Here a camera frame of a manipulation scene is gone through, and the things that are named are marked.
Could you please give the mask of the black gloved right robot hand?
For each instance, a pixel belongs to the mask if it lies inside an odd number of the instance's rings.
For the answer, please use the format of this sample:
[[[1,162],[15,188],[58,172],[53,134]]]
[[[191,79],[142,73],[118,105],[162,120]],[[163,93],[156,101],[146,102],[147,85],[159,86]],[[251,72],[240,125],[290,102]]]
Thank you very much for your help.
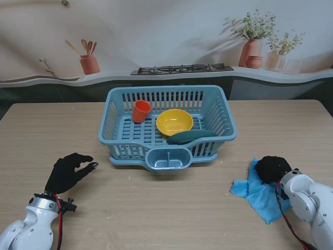
[[[257,162],[254,169],[266,184],[278,182],[286,173],[292,171],[288,162],[278,156],[265,156]]]

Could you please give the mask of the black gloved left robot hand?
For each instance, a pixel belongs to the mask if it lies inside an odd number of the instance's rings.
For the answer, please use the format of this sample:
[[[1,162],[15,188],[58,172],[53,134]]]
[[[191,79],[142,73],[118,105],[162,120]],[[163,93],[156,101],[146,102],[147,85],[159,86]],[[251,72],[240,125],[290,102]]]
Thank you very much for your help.
[[[59,158],[45,185],[44,193],[61,194],[73,188],[79,181],[98,167],[93,157],[73,153]]]

